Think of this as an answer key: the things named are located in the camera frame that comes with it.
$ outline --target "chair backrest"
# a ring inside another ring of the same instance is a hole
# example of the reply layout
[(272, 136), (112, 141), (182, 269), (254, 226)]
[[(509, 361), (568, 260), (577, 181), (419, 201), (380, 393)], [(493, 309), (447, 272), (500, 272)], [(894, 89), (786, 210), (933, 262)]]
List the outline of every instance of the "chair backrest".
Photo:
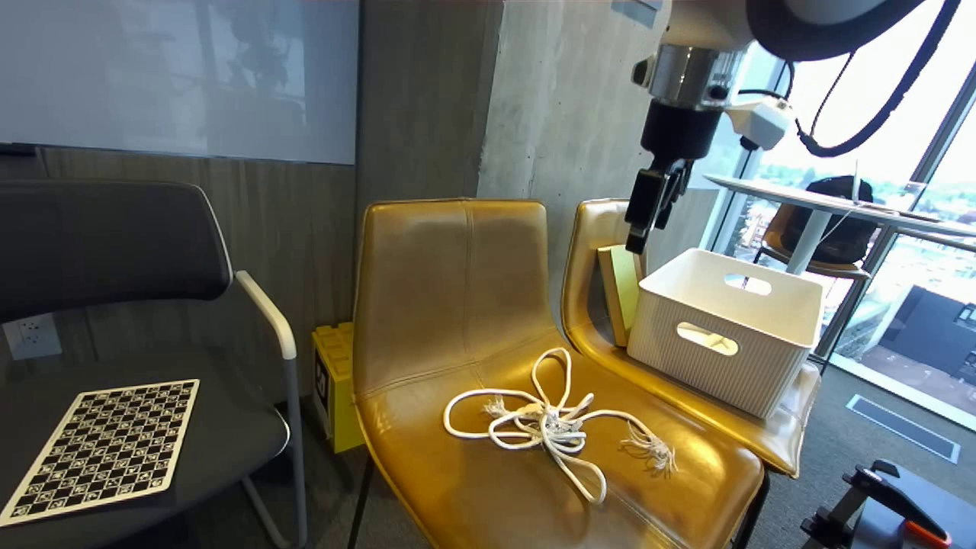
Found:
[(537, 201), (392, 201), (364, 216), (355, 387), (462, 369), (555, 329)]
[(138, 300), (217, 300), (231, 262), (185, 184), (0, 184), (0, 320)]
[[(806, 189), (816, 193), (816, 195), (850, 199), (853, 177), (826, 177), (826, 181), (814, 181)], [(857, 199), (876, 201), (872, 184), (860, 181)], [(808, 216), (811, 216), (811, 210), (785, 203), (774, 212), (774, 219), (768, 222), (765, 241), (771, 241), (771, 243), (777, 241), (785, 250), (793, 250)], [(869, 247), (876, 228), (877, 226), (869, 219), (830, 216), (830, 226), (822, 233), (826, 239), (816, 243), (814, 260), (821, 260), (821, 262), (860, 262), (867, 256), (867, 247)]]

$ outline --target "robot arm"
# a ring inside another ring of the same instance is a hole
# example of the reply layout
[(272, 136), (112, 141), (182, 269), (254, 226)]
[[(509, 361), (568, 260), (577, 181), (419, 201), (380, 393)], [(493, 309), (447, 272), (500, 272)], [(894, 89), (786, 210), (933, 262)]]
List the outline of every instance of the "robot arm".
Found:
[[(707, 156), (712, 127), (729, 109), (733, 127), (755, 147), (774, 147), (786, 131), (786, 117), (774, 105), (729, 106), (741, 51), (755, 41), (785, 60), (816, 60), (857, 51), (906, 17), (921, 0), (633, 0), (656, 9), (664, 24), (651, 65), (636, 65), (651, 105), (647, 109), (640, 147), (651, 164), (633, 181), (626, 219), (627, 250), (643, 252), (650, 228), (664, 228), (671, 203), (682, 195), (691, 164)], [(814, 156), (839, 156), (860, 147), (916, 82), (949, 28), (959, 0), (941, 0), (931, 36), (910, 65), (899, 89), (877, 117), (842, 147), (821, 147), (798, 131)]]

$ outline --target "white box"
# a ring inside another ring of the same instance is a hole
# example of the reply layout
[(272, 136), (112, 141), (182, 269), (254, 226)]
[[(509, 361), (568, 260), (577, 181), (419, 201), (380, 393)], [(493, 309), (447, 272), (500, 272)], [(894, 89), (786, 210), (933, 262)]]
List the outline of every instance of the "white box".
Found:
[(768, 419), (816, 344), (821, 309), (814, 280), (686, 250), (640, 280), (627, 353)]

